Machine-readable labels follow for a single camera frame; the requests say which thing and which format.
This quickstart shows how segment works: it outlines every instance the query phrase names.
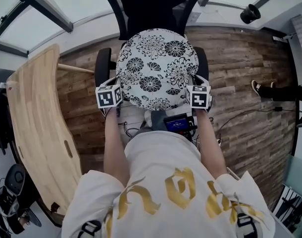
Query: wooden floor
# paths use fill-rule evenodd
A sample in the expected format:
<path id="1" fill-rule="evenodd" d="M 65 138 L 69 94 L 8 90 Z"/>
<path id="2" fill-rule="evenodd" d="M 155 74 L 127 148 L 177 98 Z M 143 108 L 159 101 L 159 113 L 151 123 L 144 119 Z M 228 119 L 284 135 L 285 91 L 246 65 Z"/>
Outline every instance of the wooden floor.
<path id="1" fill-rule="evenodd" d="M 295 109 L 295 103 L 275 103 L 261 99 L 251 89 L 251 80 L 277 87 L 292 84 L 286 47 L 274 43 L 271 34 L 222 27 L 189 27 L 188 40 L 205 50 L 209 81 L 214 97 L 209 113 L 215 131 L 228 119 L 246 110 L 270 110 L 275 106 Z M 122 41 L 111 39 L 60 59 L 63 64 L 94 70 L 100 49 L 111 47 L 116 61 Z M 61 110 L 73 134 L 82 168 L 102 170 L 104 119 L 97 108 L 92 75 L 58 72 L 57 89 Z M 143 111 L 125 104 L 119 122 L 139 127 Z M 230 121 L 221 131 L 221 148 L 226 164 L 237 175 L 248 170 L 258 184 L 266 203 L 273 208 L 282 190 L 287 155 L 292 150 L 295 113 L 252 112 Z"/>

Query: black pants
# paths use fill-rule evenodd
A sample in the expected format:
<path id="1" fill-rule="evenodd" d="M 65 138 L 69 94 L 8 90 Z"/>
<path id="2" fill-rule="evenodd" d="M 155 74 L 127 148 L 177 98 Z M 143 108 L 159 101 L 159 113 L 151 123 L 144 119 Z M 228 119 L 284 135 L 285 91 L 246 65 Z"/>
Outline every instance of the black pants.
<path id="1" fill-rule="evenodd" d="M 281 88 L 271 88 L 260 86 L 259 95 L 262 98 L 272 98 L 274 101 L 302 101 L 302 86 L 287 86 Z"/>

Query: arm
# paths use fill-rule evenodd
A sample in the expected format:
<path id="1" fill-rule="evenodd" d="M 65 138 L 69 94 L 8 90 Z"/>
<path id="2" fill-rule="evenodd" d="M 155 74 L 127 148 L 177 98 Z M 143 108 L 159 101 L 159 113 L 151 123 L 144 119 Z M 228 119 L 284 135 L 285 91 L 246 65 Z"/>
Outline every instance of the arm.
<path id="1" fill-rule="evenodd" d="M 106 174 L 115 177 L 126 187 L 130 177 L 129 164 L 120 138 L 116 108 L 107 112 L 103 169 Z"/>
<path id="2" fill-rule="evenodd" d="M 201 162 L 217 179 L 220 175 L 227 174 L 225 159 L 217 143 L 207 112 L 196 109 L 196 116 L 201 142 Z"/>

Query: black mesh chair back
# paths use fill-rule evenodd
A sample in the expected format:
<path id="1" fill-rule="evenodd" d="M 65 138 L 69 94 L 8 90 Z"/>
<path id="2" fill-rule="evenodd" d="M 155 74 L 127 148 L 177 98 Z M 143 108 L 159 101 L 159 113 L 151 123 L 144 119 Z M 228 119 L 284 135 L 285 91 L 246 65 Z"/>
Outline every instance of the black mesh chair back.
<path id="1" fill-rule="evenodd" d="M 164 0 L 154 0 L 152 1 L 151 6 L 161 6 L 161 2 Z M 173 7 L 173 16 L 176 20 L 176 27 L 174 29 L 180 35 L 184 35 L 185 26 L 187 20 L 192 12 L 192 9 L 195 3 L 198 0 L 179 0 L 181 3 Z M 108 0 L 110 3 L 115 16 L 118 21 L 119 31 L 120 31 L 120 40 L 129 40 L 132 37 L 132 34 L 128 32 L 128 16 L 124 12 L 122 0 Z"/>

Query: black and white floral pattern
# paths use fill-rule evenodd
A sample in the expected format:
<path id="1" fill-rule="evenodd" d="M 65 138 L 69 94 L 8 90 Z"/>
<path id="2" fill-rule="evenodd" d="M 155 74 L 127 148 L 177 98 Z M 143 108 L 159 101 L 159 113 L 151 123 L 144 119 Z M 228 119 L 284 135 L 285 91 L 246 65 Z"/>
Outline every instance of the black and white floral pattern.
<path id="1" fill-rule="evenodd" d="M 165 51 L 169 56 L 181 57 L 185 53 L 185 44 L 179 41 L 171 41 L 165 44 Z"/>
<path id="2" fill-rule="evenodd" d="M 182 105 L 189 76 L 198 69 L 198 57 L 181 35 L 149 29 L 133 36 L 122 48 L 116 75 L 123 96 L 146 110 L 167 110 Z"/>
<path id="3" fill-rule="evenodd" d="M 156 77 L 144 77 L 139 82 L 142 90 L 146 92 L 156 92 L 161 88 L 161 82 Z"/>

